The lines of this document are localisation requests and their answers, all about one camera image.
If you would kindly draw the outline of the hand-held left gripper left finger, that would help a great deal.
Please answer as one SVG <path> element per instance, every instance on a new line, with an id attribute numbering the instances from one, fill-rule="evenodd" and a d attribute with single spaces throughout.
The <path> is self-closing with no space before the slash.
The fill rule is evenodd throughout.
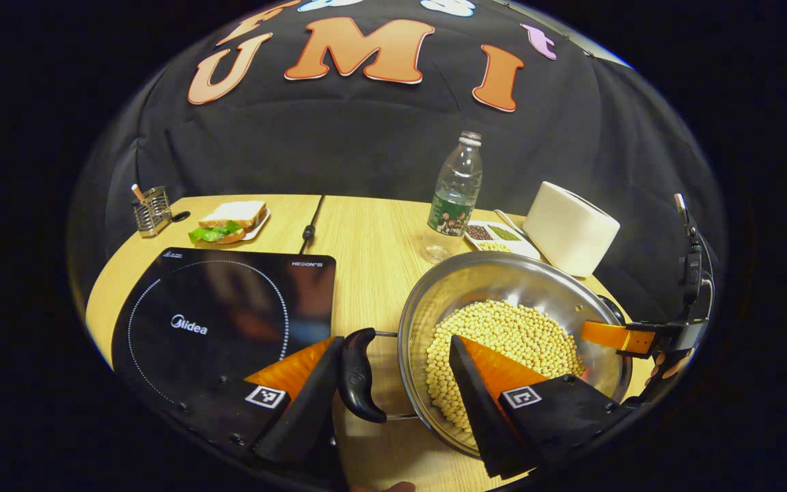
<path id="1" fill-rule="evenodd" d="M 235 460 L 300 465 L 325 426 L 343 345 L 342 336 L 322 340 L 249 377 L 201 388 L 167 413 Z"/>

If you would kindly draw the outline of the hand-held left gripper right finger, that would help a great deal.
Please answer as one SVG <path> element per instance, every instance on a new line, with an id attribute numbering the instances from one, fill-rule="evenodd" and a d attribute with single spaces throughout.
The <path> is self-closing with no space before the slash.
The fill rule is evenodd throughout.
<path id="1" fill-rule="evenodd" d="M 451 338 L 450 367 L 490 477 L 560 468 L 633 411 L 572 374 L 546 378 L 461 336 Z"/>

